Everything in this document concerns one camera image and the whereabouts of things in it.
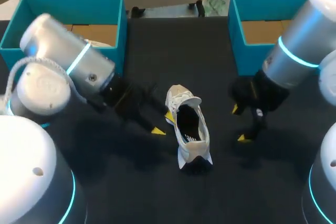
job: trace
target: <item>teal box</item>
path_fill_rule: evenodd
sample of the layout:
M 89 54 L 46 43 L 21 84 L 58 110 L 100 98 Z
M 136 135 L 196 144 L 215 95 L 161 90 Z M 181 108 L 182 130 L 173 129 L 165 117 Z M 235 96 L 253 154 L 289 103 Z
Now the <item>teal box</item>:
M 240 76 L 254 75 L 274 44 L 248 44 L 242 21 L 293 19 L 306 0 L 230 0 L 228 28 Z
M 9 70 L 25 57 L 19 47 L 22 34 L 43 13 L 49 13 L 63 24 L 118 25 L 116 46 L 96 49 L 114 61 L 116 72 L 122 74 L 127 39 L 123 0 L 20 0 L 0 43 L 0 54 Z

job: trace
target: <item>sneaker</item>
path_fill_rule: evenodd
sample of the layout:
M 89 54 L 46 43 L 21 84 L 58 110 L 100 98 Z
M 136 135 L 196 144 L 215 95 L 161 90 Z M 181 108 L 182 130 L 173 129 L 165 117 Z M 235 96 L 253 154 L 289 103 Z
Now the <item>sneaker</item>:
M 195 97 L 181 85 L 171 86 L 167 93 L 165 104 L 172 117 L 166 120 L 175 128 L 179 143 L 177 157 L 180 169 L 199 156 L 212 164 L 209 131 L 201 112 L 201 102 L 199 97 Z

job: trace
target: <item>shoe laces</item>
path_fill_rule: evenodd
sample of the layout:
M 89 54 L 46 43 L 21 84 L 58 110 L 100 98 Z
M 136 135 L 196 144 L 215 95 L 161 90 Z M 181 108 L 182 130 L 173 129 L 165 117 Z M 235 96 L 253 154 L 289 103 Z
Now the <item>shoe laces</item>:
M 178 94 L 176 96 L 174 96 L 171 100 L 171 106 L 174 109 L 177 109 L 176 107 L 178 107 L 178 105 L 180 105 L 184 100 L 188 99 L 191 97 L 191 93 L 189 91 L 185 91 L 181 94 Z

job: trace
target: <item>shoe insole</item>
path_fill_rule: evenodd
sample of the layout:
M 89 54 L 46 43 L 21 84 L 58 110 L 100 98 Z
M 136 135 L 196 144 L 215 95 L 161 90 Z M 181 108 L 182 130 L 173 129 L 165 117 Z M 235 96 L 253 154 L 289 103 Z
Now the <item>shoe insole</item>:
M 192 107 L 188 105 L 179 107 L 177 113 L 177 127 L 186 142 L 201 140 L 198 133 L 198 122 L 199 117 Z

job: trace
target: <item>white cable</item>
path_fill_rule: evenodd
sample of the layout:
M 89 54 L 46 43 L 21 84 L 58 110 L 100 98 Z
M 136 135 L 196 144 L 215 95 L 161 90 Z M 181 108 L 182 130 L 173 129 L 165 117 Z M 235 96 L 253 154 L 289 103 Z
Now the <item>white cable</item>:
M 8 101 L 12 95 L 12 88 L 13 88 L 13 83 L 14 83 L 14 78 L 16 75 L 16 72 L 24 65 L 27 65 L 28 63 L 39 63 L 42 64 L 46 67 L 52 67 L 54 70 L 56 70 L 59 74 L 61 74 L 69 83 L 71 89 L 73 90 L 73 92 L 75 93 L 75 95 L 78 97 L 78 99 L 83 102 L 83 103 L 87 103 L 87 99 L 85 99 L 83 96 L 81 96 L 76 87 L 75 84 L 73 83 L 72 79 L 67 75 L 67 73 L 65 72 L 65 70 L 56 62 L 48 59 L 48 58 L 36 58 L 34 56 L 29 56 L 29 57 L 25 57 L 19 61 L 17 61 L 14 66 L 12 67 L 9 76 L 8 76 L 8 81 L 7 81 L 7 87 L 6 87 L 6 92 L 4 94 L 4 104 L 7 107 Z

